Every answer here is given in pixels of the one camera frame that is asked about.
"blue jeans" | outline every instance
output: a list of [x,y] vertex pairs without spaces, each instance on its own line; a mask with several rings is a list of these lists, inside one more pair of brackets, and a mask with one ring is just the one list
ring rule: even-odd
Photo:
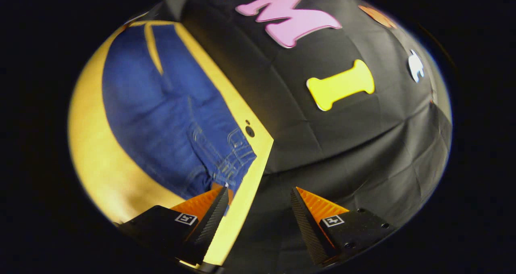
[[184,199],[213,182],[236,193],[255,153],[175,27],[152,31],[163,74],[151,59],[144,26],[120,33],[107,55],[102,94],[116,140],[150,177]]

